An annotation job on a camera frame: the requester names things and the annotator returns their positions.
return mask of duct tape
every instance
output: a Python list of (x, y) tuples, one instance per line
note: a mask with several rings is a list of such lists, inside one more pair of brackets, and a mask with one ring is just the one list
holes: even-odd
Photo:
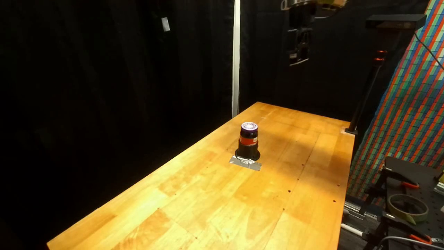
[(406, 194), (394, 194), (388, 198), (390, 212), (411, 224), (423, 222), (427, 219), (428, 207), (421, 200)]

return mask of black backdrop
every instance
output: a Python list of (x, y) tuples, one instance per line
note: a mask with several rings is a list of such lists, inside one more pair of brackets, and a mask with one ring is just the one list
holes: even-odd
[(231, 116), (233, 2), (1, 4), (4, 244), (43, 247)]
[[(375, 31), (372, 14), (423, 14), (428, 0), (349, 0), (335, 16), (313, 23), (310, 59), (288, 67), (288, 12), (280, 0), (241, 0), (240, 110), (256, 101), (350, 121), (370, 71)], [(404, 33), (388, 52), (357, 124), (354, 152), (387, 89), (413, 33)]]

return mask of wood grain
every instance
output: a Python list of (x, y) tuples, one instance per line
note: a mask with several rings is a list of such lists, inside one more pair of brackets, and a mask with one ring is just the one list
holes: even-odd
[[(261, 171), (229, 163), (259, 125)], [(348, 122), (256, 103), (48, 242), (59, 249), (336, 249)]]

